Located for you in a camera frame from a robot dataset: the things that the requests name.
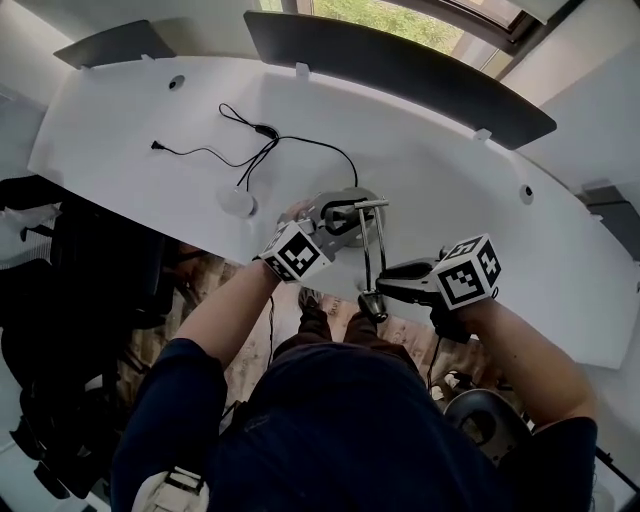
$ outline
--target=white desk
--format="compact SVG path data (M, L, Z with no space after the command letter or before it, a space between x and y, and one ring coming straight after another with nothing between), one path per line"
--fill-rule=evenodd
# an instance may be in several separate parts
M185 75L184 86L169 81ZM281 134L334 144L360 181L391 202L389 264L436 255L489 232L503 265L498 299L579 362L617 368L639 297L630 256L587 210L541 170L424 108L366 87L261 62L179 57L75 71L40 129L29 168L150 228L240 263L264 247L278 215L317 192L352 184L339 154L283 141L254 172L259 203L248 221L224 214L214 197L241 170L207 153L152 151L154 139L186 151L210 145L245 160L266 139L223 119L227 102ZM525 206L518 191L535 192ZM360 250L343 250L309 286L355 300ZM400 317L428 322L429 310L389 301Z

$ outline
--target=person's arm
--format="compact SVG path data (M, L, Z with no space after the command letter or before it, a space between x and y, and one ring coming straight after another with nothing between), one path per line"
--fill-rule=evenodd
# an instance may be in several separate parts
M226 368L242 348L280 280L262 260L239 270L184 321L176 338L187 338Z
M582 370L522 318L492 299L462 308L459 318L478 335L539 428L569 418L595 420L595 395Z

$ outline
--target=black and white pattern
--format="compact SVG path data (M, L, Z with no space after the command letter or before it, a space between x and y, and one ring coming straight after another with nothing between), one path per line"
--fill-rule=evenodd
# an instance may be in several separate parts
M452 305L484 295L482 283L476 274L473 263L464 263L438 274L438 279L447 293Z
M287 226L284 225L278 231L276 231L275 235L273 235L273 238L271 239L271 242L269 242L269 245L267 245L266 249L263 252L267 252L273 249L275 245L278 243L278 240L280 240L280 237L282 236L282 234L285 232L286 229L287 229Z
M484 244L484 247L478 251L478 260L480 261L480 265L482 265L484 275L487 276L489 286L493 287L502 268L500 267L496 253L493 251L493 247L491 247L491 242L488 240L487 243Z
M297 233L278 251L278 256L302 277L318 259L320 253L302 233Z
M286 269L286 267L282 265L282 263L280 263L278 261L278 258L276 258L275 256L271 256L270 258L267 258L266 260L264 260L264 262L267 265L269 265L273 269L273 271L276 273L276 275L280 279L282 279L285 283L296 280L296 278L291 275L291 272L289 272Z
M479 236L478 238L467 240L466 242L458 243L458 245L456 245L453 249L451 249L449 254L447 254L445 259L442 261L457 258L458 256L464 256L465 254L469 254L470 252L473 252L473 250L476 248L476 245L478 245L478 242L480 240L482 240L481 236Z

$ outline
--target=round white object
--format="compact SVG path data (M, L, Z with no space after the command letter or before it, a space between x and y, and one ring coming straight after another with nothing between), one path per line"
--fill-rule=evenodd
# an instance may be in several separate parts
M216 199L220 208L229 215L235 215L241 219L248 219L257 210L257 203L254 197L246 190L225 185L216 191Z

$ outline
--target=fiducial marker cube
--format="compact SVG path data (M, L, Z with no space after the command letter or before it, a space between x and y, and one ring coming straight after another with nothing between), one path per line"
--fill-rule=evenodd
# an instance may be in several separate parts
M449 309L486 297L496 289L502 267L489 235L458 242L431 271Z
M284 282L302 281L331 264L295 221L281 226L259 256Z

